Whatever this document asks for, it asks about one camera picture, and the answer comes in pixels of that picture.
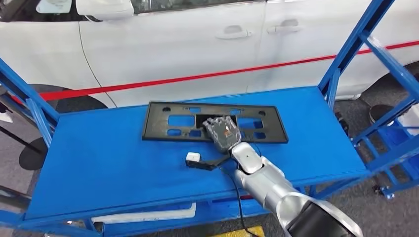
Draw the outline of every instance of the black cable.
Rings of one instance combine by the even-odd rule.
[[[262,157],[262,152],[259,149],[259,146],[256,144],[256,142],[253,142],[253,144],[256,146],[257,151],[259,152],[259,156]]]
[[[236,181],[234,181],[234,178],[223,167],[217,166],[217,168],[219,168],[224,174],[226,174],[226,175],[228,175],[228,177],[230,177],[231,181],[234,184],[234,187],[236,188],[237,200],[239,202],[240,222],[242,223],[243,229],[245,229],[245,231],[247,233],[249,233],[251,236],[259,237],[258,235],[255,235],[252,232],[250,232],[245,225],[245,220],[243,219],[242,199],[240,198],[239,188],[237,188]]]

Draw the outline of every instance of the white car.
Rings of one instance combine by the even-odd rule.
[[[316,85],[370,3],[2,1],[0,58],[39,92],[143,82],[139,88],[91,95],[107,107]],[[414,73],[419,69],[418,13],[419,1],[397,0],[373,32]],[[342,75],[338,99],[357,98],[388,73],[376,57],[362,52]]]

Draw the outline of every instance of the side mirror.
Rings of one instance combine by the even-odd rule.
[[[79,15],[93,16],[98,20],[119,20],[134,15],[131,0],[76,0]]]

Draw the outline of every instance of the blue metal rack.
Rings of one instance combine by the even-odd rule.
[[[419,153],[419,137],[395,144],[384,154],[379,154],[369,140],[370,135],[379,133],[389,121],[419,101],[419,83],[370,37],[392,3],[393,0],[371,2],[318,86],[193,101],[275,105],[289,143],[260,144],[260,150],[300,191],[309,186],[313,197],[326,198],[386,171]],[[339,76],[364,43],[406,87],[410,97],[351,142],[332,108]],[[30,117],[49,147],[28,209],[23,214],[0,211],[1,225],[69,236],[127,236],[238,217],[234,186],[221,171],[190,169],[184,164],[187,152],[198,152],[203,158],[217,156],[213,144],[142,141],[147,106],[59,114],[2,60],[0,72],[1,84],[22,105],[7,96],[4,100]],[[360,142],[371,149],[374,160],[363,163],[354,148]],[[225,168],[234,170],[234,163],[227,163]],[[316,186],[326,182],[334,183],[317,192]],[[193,218],[105,224],[100,232],[91,220],[162,206],[176,209],[180,204],[193,202],[197,204]],[[255,200],[244,202],[245,216],[266,213]],[[82,220],[85,228],[65,224],[69,220]]]

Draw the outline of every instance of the car door handle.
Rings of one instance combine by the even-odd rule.
[[[268,34],[279,34],[279,33],[285,33],[285,32],[297,32],[301,30],[301,26],[271,26],[266,31]]]
[[[281,22],[279,25],[271,26],[266,31],[268,34],[278,34],[278,33],[292,33],[297,32],[302,29],[302,26],[299,24],[297,19],[287,19]]]
[[[224,28],[224,30],[217,34],[215,37],[220,40],[234,40],[240,38],[246,38],[253,35],[253,32],[243,29],[241,26],[233,25]]]

